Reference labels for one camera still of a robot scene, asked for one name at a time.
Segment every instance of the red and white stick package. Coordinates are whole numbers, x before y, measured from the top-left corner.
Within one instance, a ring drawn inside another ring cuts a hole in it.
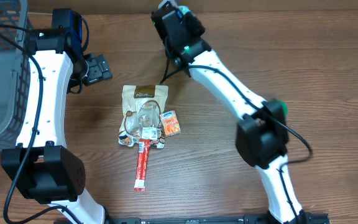
[[[137,170],[135,180],[135,191],[145,191],[144,181],[146,179],[147,161],[149,160],[151,141],[139,140],[139,156],[137,158]]]

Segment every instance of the transparent food package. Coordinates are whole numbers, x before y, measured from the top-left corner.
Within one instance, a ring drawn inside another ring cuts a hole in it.
[[[132,86],[122,89],[122,119],[118,143],[132,147],[140,139],[149,139],[151,147],[163,149],[165,136],[160,114],[165,109],[168,87],[162,85]]]

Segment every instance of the wooden surface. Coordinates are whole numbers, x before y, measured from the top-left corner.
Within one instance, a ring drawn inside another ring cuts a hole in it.
[[[162,0],[29,0],[30,12],[70,7],[81,14],[150,13]],[[358,0],[184,0],[195,12],[356,10]]]
[[[358,223],[358,11],[200,14],[204,38],[251,90],[289,106],[288,124],[314,148],[314,159],[290,167],[306,211],[333,224]],[[49,16],[31,16],[48,27]],[[199,217],[264,213],[264,188],[234,147],[235,122],[184,74],[166,82],[167,110],[182,133],[152,150],[146,192],[134,192],[137,149],[119,146],[123,85],[158,83],[163,47],[149,15],[86,16],[88,51],[105,54],[113,79],[68,95],[68,149],[85,163],[86,188],[114,217]],[[290,159],[306,155],[294,138]],[[11,181],[0,166],[0,223]],[[16,192],[11,218],[45,208]],[[62,218],[52,212],[33,223]]]

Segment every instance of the plastic crate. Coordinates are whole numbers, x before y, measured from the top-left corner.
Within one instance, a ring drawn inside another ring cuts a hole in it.
[[[26,0],[0,0],[0,24],[31,28]],[[20,46],[25,46],[26,33],[0,29]],[[0,151],[14,148],[24,122],[30,86],[29,59],[0,38]]]

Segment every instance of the basket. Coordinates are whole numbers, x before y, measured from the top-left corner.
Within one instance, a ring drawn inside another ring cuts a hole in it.
[[[26,0],[0,0],[0,24],[31,28]],[[20,46],[25,46],[26,33],[0,29]],[[0,38],[0,151],[14,148],[24,122],[30,87],[29,59],[20,50]]]

